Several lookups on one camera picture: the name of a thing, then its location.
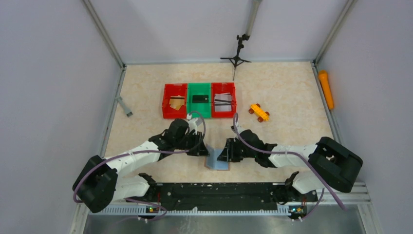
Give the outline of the grey silver card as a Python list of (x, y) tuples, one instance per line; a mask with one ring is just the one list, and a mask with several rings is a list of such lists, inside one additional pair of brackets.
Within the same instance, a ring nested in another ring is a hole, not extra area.
[(231, 100), (232, 101), (232, 95), (230, 93), (215, 94), (214, 99)]

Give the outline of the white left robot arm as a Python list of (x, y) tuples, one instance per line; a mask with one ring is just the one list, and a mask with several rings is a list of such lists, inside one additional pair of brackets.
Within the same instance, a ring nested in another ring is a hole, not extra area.
[(156, 188), (149, 175), (135, 178), (126, 178), (126, 175), (173, 154), (207, 156), (202, 152), (206, 132), (199, 132), (199, 125), (206, 127), (202, 117), (177, 118), (162, 133), (131, 150), (107, 158), (99, 155), (89, 158), (72, 186), (74, 202), (83, 203), (91, 212), (97, 213), (121, 199), (153, 200)]

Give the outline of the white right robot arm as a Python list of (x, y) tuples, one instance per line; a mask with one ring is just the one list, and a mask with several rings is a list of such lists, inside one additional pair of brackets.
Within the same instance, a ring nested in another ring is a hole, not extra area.
[(308, 168), (308, 171), (297, 173), (285, 188), (286, 196), (292, 201), (321, 188), (351, 192), (363, 165), (358, 155), (327, 136), (314, 144), (283, 146), (265, 143), (251, 130), (240, 131), (235, 138), (228, 138), (217, 160), (240, 162), (245, 158), (252, 158), (265, 168)]

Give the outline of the gold card with stripe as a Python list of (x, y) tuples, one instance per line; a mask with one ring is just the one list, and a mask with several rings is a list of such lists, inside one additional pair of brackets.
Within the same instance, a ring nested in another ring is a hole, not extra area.
[(185, 101), (185, 97), (183, 96), (171, 96), (169, 100), (171, 99), (183, 99)]

